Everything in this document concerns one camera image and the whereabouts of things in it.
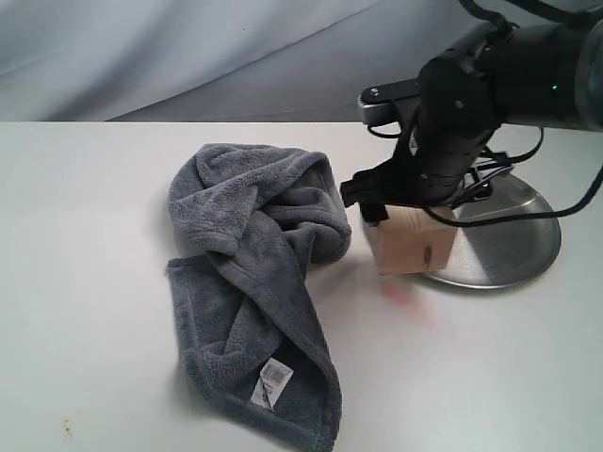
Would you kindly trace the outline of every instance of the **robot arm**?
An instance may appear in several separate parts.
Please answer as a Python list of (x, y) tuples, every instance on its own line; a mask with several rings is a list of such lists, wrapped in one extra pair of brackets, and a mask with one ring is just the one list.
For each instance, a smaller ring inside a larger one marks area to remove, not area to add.
[(429, 213), (433, 206), (489, 197), (489, 181), (527, 159), (488, 150), (503, 123), (603, 130), (599, 9), (564, 13), (568, 24), (519, 28), (497, 13), (480, 13), (484, 10), (471, 0), (461, 3), (491, 22), (428, 62), (417, 79), (366, 89), (360, 96), (369, 127), (398, 121), (402, 128), (390, 160), (341, 186), (346, 206), (359, 202), (367, 222), (387, 219), (385, 204)]

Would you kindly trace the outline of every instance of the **gray towel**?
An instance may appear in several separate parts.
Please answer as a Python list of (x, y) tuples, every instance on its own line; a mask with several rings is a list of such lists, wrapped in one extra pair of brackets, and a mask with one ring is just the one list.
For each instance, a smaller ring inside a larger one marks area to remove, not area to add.
[[(174, 178), (169, 208), (176, 229), (204, 251), (168, 266), (195, 388), (238, 422), (302, 450), (332, 450), (341, 392), (304, 285), (310, 262), (334, 262), (350, 245), (326, 155), (203, 146)], [(260, 372), (270, 358), (293, 374), (278, 401), (262, 407), (250, 399), (265, 392)]]

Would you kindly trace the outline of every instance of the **barcode label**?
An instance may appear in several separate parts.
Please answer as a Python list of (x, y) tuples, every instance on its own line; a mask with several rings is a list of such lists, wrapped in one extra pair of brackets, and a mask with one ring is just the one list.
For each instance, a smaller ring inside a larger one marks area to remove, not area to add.
[(281, 384), (285, 380), (286, 373), (272, 364), (266, 364), (266, 367), (262, 370), (262, 377)]
[(274, 358), (270, 358), (260, 371), (260, 378), (255, 384), (251, 402), (274, 411), (274, 405), (292, 376), (293, 370)]

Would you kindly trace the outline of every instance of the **metal base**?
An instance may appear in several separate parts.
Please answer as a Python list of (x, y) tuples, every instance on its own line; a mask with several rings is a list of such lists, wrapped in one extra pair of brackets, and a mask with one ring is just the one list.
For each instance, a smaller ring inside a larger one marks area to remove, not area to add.
[[(486, 219), (552, 210), (540, 193), (512, 175), (498, 177), (492, 184), (494, 195), (489, 200), (464, 204), (456, 216)], [(544, 273), (555, 262), (561, 243), (555, 218), (459, 229), (448, 267), (424, 275), (475, 289), (509, 287)]]

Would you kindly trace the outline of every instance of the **white table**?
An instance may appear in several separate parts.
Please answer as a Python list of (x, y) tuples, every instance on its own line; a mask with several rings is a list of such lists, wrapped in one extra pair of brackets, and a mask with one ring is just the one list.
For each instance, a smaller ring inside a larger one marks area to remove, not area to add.
[[(536, 138), (505, 128), (495, 147)], [(565, 207), (602, 138), (550, 131), (515, 173)], [(320, 150), (339, 182), (394, 144), (360, 124), (0, 123), (0, 450), (283, 450), (210, 411), (178, 370), (166, 195), (211, 141)], [(562, 221), (536, 282), (486, 293), (407, 278), (403, 303), (379, 295), (349, 215), (350, 253), (308, 282), (341, 379), (337, 451), (600, 450), (603, 199)]]

